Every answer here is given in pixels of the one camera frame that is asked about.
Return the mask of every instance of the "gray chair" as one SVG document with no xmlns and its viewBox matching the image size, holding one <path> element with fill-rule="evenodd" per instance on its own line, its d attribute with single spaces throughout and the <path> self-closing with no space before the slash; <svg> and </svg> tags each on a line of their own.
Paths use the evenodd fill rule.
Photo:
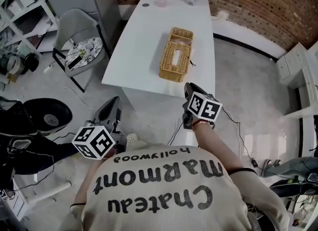
<svg viewBox="0 0 318 231">
<path fill-rule="evenodd" d="M 98 56 L 92 60 L 89 64 L 87 64 L 84 67 L 69 70 L 67 66 L 64 66 L 61 61 L 58 59 L 56 54 L 58 54 L 63 59 L 66 58 L 64 54 L 62 54 L 62 47 L 64 44 L 71 38 L 73 38 L 75 35 L 77 35 L 80 32 L 86 31 L 86 30 L 92 30 L 93 28 L 97 29 L 99 37 L 102 40 L 103 48 L 98 54 Z M 79 85 L 79 83 L 73 78 L 74 76 L 92 68 L 99 62 L 103 61 L 105 59 L 106 54 L 108 55 L 108 58 L 110 59 L 111 55 L 107 48 L 107 45 L 105 43 L 105 40 L 103 38 L 103 35 L 101 34 L 101 29 L 97 23 L 96 20 L 91 18 L 88 14 L 86 14 L 84 11 L 73 8 L 67 12 L 65 12 L 58 22 L 58 33 L 57 37 L 54 43 L 53 48 L 53 58 L 54 60 L 59 64 L 59 66 L 64 70 L 67 77 L 69 77 L 76 86 L 82 91 L 85 92 L 85 90 Z"/>
</svg>

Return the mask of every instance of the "white table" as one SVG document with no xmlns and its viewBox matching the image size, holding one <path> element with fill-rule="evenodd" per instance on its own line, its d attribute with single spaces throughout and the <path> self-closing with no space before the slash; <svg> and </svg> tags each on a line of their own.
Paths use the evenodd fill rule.
<svg viewBox="0 0 318 231">
<path fill-rule="evenodd" d="M 186 82 L 215 94 L 212 21 L 208 0 L 198 0 L 195 6 L 185 0 L 163 0 L 165 7 L 158 7 L 158 1 L 140 0 L 117 43 L 102 83 L 121 87 L 136 112 L 175 120 L 183 113 Z M 172 27 L 194 33 L 191 61 L 196 66 L 190 65 L 181 83 L 159 77 L 160 61 Z"/>
</svg>

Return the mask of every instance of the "sleeve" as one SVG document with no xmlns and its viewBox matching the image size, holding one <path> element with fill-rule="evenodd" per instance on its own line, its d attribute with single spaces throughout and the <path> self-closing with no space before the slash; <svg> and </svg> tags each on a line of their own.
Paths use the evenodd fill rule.
<svg viewBox="0 0 318 231">
<path fill-rule="evenodd" d="M 242 168 L 229 172 L 229 175 L 239 189 L 243 201 L 252 205 L 256 211 L 261 211 L 270 220 L 272 229 L 288 230 L 289 216 L 283 201 L 260 181 L 253 169 Z M 264 224 L 264 218 L 260 218 L 259 222 Z"/>
<path fill-rule="evenodd" d="M 82 231 L 81 214 L 85 204 L 74 204 L 64 217 L 58 231 Z"/>
</svg>

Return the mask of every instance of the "white cable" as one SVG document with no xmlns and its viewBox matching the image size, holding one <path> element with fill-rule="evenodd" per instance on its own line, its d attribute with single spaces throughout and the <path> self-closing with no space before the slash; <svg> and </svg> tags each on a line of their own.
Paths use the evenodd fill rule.
<svg viewBox="0 0 318 231">
<path fill-rule="evenodd" d="M 56 83 L 59 87 L 70 89 L 70 90 L 76 95 L 76 97 L 81 101 L 81 103 L 82 103 L 83 105 L 85 105 L 87 108 L 92 109 L 92 110 L 98 110 L 98 109 L 96 109 L 96 108 L 93 108 L 93 107 L 90 107 L 90 106 L 86 105 L 86 104 L 80 99 L 80 97 L 76 94 L 76 92 L 75 92 L 72 88 L 69 88 L 69 87 L 67 87 L 67 86 L 61 86 L 61 85 L 59 85 L 55 80 L 53 80 L 52 78 L 49 78 L 49 77 L 47 77 L 47 78 L 50 79 L 50 80 L 52 80 L 52 81 L 53 81 L 54 83 Z"/>
<path fill-rule="evenodd" d="M 232 122 L 234 123 L 234 126 L 235 126 L 235 128 L 236 128 L 236 130 L 237 130 L 237 138 L 238 138 L 238 158 L 239 158 L 239 160 L 240 160 L 240 139 L 239 139 L 239 129 L 238 129 L 238 125 L 234 122 L 234 119 L 232 118 L 231 113 L 230 113 L 228 110 L 226 110 L 225 108 L 223 108 L 223 109 L 224 109 L 224 112 L 226 112 L 226 113 L 230 116 L 230 118 L 232 119 Z"/>
<path fill-rule="evenodd" d="M 25 101 L 25 99 L 24 99 L 24 91 L 26 90 L 26 82 L 27 82 L 27 80 L 28 80 L 28 71 L 25 73 L 25 80 L 24 80 L 23 90 L 22 90 L 22 92 L 19 94 L 19 96 L 22 94 L 22 97 L 23 97 L 23 100 L 24 100 L 24 101 Z"/>
</svg>

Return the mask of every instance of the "chair cushion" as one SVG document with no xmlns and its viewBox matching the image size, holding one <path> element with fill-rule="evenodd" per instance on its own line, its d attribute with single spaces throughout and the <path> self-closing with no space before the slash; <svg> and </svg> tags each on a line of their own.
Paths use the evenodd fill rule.
<svg viewBox="0 0 318 231">
<path fill-rule="evenodd" d="M 79 42 L 72 47 L 66 56 L 66 66 L 70 65 L 78 56 L 82 57 L 70 71 L 86 66 L 93 61 L 103 48 L 103 43 L 99 37 L 93 37 Z"/>
</svg>

